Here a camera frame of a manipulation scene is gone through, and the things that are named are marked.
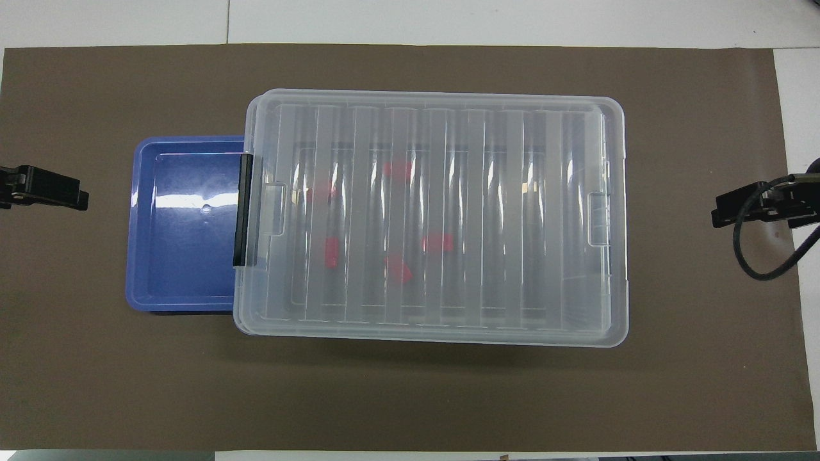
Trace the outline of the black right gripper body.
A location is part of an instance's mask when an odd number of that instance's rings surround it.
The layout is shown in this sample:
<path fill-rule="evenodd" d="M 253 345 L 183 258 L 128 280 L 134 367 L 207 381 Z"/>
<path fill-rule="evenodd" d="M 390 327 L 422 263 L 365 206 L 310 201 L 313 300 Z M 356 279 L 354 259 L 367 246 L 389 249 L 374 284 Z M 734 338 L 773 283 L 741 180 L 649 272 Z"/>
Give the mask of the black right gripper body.
<path fill-rule="evenodd" d="M 819 174 L 790 174 L 777 181 L 769 198 L 777 218 L 818 218 Z"/>

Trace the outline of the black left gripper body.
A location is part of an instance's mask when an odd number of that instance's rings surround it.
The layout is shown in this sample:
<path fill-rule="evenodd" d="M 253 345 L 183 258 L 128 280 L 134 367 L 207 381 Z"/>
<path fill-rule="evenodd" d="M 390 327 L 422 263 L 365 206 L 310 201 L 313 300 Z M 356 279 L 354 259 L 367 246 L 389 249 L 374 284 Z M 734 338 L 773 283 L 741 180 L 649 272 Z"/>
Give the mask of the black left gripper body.
<path fill-rule="evenodd" d="M 17 167 L 1 166 L 2 195 L 26 195 L 29 193 L 29 165 Z"/>

